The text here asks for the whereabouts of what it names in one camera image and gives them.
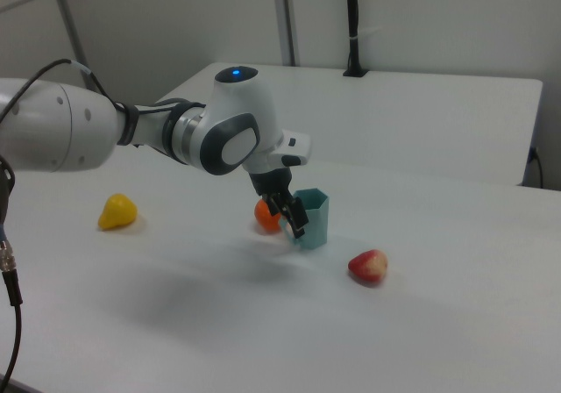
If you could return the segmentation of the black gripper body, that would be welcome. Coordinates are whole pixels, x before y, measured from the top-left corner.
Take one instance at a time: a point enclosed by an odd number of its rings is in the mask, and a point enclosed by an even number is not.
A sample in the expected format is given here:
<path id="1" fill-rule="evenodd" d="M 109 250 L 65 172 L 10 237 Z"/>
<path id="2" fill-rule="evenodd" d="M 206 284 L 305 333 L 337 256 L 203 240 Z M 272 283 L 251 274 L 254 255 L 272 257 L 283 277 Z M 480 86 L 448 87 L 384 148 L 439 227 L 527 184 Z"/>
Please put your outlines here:
<path id="1" fill-rule="evenodd" d="M 249 174 L 249 176 L 258 196 L 290 195 L 289 184 L 292 181 L 292 172 L 289 168 L 278 168 L 266 173 Z"/>

